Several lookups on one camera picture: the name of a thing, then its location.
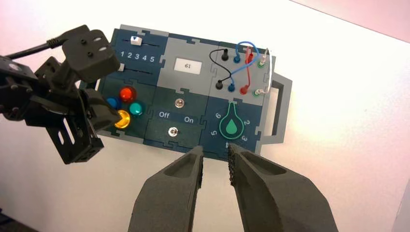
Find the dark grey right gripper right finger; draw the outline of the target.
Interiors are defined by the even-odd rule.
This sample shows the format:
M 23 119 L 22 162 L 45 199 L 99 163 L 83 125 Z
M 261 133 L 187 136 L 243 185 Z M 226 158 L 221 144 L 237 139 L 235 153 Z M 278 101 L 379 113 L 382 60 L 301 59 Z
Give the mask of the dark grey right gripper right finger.
M 228 167 L 244 231 L 338 231 L 327 199 L 307 177 L 233 143 Z

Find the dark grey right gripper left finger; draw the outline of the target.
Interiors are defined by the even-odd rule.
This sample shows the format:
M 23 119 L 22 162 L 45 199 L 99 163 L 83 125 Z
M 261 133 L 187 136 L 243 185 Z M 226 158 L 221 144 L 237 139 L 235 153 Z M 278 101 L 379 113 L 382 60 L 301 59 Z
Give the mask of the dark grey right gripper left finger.
M 135 200 L 128 230 L 190 232 L 203 158 L 203 148 L 196 146 L 148 178 Z

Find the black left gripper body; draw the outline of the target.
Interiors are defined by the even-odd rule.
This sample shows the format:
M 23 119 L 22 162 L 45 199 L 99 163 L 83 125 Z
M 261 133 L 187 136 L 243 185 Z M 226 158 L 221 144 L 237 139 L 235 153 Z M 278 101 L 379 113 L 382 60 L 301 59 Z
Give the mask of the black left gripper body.
M 76 75 L 50 57 L 35 72 L 42 91 L 26 115 L 29 126 L 44 127 L 65 164 L 87 162 L 103 147 L 87 118 L 84 97 L 75 85 Z

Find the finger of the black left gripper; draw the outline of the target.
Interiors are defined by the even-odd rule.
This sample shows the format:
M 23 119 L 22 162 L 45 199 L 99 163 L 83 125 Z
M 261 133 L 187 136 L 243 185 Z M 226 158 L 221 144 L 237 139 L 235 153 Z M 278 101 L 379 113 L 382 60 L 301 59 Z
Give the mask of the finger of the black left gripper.
M 81 90 L 84 97 L 87 118 L 96 132 L 106 129 L 121 120 L 121 116 L 101 95 L 100 92 L 86 88 Z

